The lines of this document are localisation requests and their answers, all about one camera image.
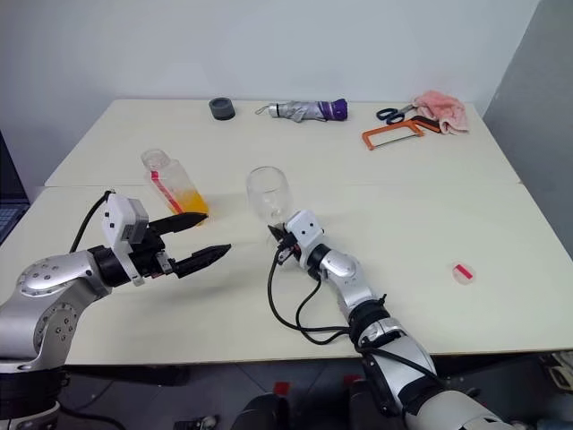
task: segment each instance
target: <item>floor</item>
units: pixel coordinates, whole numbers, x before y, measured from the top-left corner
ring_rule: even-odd
[[[85,413],[121,421],[127,429],[171,429],[177,420],[219,415],[218,429],[227,430],[252,398],[289,382],[292,417],[310,404],[342,395],[345,383],[362,375],[358,360],[313,360],[241,365],[197,365],[185,386],[164,387],[72,375],[60,400],[81,408],[98,395]],[[520,359],[448,379],[453,388],[481,389],[477,398],[504,419],[535,421],[539,417],[573,420],[573,396],[552,388],[534,358]],[[60,416],[58,429],[105,430],[108,424]]]

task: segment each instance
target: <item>pink cloth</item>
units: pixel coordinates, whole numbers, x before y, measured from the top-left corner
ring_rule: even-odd
[[[418,109],[418,115],[438,120],[442,133],[460,134],[469,131],[466,107],[455,97],[431,90],[416,97],[412,104]]]

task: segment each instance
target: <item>white wall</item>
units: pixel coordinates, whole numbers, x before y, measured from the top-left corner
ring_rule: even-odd
[[[539,0],[0,0],[0,129],[28,190],[121,97],[484,112]]]

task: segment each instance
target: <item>scissors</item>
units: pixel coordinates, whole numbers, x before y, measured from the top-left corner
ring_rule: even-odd
[[[413,105],[408,105],[406,107],[402,107],[400,110],[395,109],[393,107],[388,107],[383,110],[379,110],[376,112],[376,116],[381,121],[386,121],[386,124],[391,125],[395,123],[401,123],[406,118],[406,112],[414,109]]]

